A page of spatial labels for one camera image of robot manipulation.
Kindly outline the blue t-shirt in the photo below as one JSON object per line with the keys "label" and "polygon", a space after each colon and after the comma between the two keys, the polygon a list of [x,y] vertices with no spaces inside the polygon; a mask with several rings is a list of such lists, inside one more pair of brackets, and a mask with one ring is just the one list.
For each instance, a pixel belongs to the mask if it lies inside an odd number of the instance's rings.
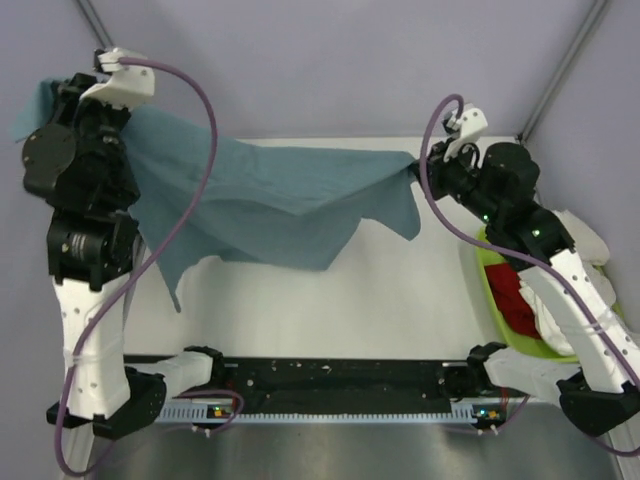
{"label": "blue t-shirt", "polygon": [[[52,109],[53,80],[17,119],[23,145]],[[151,106],[130,114],[122,138],[140,196],[128,212],[170,288],[207,256],[323,271],[362,219],[419,233],[406,152],[260,147]]]}

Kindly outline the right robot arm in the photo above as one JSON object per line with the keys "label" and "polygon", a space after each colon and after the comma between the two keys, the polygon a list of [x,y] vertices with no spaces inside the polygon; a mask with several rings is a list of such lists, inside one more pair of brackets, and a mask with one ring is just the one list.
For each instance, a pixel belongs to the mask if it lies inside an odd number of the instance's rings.
{"label": "right robot arm", "polygon": [[542,301],[577,358],[562,364],[503,344],[471,351],[469,388],[499,387],[559,407],[582,433],[600,437],[639,412],[639,347],[585,272],[573,238],[534,198],[538,165],[522,146],[490,145],[473,165],[473,145],[424,144],[417,178],[433,213],[459,239],[500,254]]}

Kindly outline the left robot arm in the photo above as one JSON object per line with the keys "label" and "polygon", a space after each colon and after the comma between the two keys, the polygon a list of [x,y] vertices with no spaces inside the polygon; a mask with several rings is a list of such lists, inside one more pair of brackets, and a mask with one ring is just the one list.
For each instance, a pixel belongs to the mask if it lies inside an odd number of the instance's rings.
{"label": "left robot arm", "polygon": [[78,73],[44,91],[52,109],[23,145],[25,190],[53,210],[46,236],[48,272],[63,321],[66,400],[47,413],[66,428],[90,425],[118,440],[151,425],[165,402],[196,388],[216,396],[226,387],[222,354],[191,346],[138,370],[124,362],[126,301],[101,306],[129,279],[140,242],[129,208],[140,196],[122,131],[127,106],[93,96],[98,79]]}

